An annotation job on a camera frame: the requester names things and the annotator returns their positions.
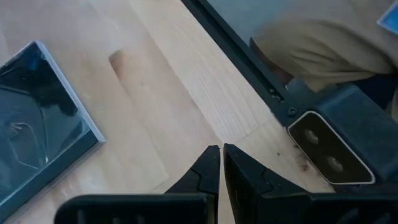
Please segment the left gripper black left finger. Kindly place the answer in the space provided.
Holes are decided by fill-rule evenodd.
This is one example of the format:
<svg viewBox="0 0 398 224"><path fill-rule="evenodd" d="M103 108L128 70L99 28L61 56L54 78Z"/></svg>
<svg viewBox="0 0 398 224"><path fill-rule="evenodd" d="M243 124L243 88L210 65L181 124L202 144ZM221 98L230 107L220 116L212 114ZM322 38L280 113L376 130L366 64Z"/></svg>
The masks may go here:
<svg viewBox="0 0 398 224"><path fill-rule="evenodd" d="M220 149L208 146L163 194L81 195L63 203L54 224L216 224Z"/></svg>

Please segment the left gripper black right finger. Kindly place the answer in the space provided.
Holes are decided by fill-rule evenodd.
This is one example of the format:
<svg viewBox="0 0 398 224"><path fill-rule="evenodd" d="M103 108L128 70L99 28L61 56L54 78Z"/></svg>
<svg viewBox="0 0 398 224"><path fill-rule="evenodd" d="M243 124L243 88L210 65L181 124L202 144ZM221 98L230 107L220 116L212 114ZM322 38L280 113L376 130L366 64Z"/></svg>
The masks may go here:
<svg viewBox="0 0 398 224"><path fill-rule="evenodd" d="M398 195L311 193L225 144L236 224L398 224Z"/></svg>

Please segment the clear lids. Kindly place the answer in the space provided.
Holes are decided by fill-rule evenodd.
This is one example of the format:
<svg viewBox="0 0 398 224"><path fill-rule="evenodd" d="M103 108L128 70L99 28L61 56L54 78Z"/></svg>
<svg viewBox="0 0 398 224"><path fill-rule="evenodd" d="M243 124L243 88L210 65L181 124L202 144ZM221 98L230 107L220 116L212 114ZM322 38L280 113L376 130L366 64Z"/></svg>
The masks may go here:
<svg viewBox="0 0 398 224"><path fill-rule="evenodd" d="M105 142L45 45L0 67L0 224Z"/></svg>

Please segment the person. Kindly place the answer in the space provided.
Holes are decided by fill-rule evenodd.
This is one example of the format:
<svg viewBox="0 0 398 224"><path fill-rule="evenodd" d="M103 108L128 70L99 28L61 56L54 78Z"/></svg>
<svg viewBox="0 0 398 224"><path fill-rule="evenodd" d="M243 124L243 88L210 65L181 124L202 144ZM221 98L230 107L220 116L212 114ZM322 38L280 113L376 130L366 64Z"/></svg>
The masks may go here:
<svg viewBox="0 0 398 224"><path fill-rule="evenodd" d="M378 25L395 0L297 0L252 40L271 64L309 89L398 69L398 35Z"/></svg>

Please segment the blue white-edged card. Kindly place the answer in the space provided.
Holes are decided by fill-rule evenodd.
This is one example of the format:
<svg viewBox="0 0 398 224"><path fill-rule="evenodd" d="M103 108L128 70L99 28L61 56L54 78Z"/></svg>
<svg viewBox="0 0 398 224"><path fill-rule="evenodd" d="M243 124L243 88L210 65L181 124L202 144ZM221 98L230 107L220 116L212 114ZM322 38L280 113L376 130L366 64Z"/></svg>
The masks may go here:
<svg viewBox="0 0 398 224"><path fill-rule="evenodd" d="M383 29L398 35L398 1L395 1L377 20L377 24Z"/></svg>

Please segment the black aluminium table frame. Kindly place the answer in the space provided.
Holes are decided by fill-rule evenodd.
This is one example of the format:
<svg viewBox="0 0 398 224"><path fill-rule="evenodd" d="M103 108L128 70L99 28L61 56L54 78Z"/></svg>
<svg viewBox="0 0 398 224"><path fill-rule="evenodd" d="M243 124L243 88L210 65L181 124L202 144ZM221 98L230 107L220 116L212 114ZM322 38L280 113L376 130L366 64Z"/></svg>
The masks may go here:
<svg viewBox="0 0 398 224"><path fill-rule="evenodd" d="M293 96L207 0L181 0L284 127L298 118Z"/></svg>

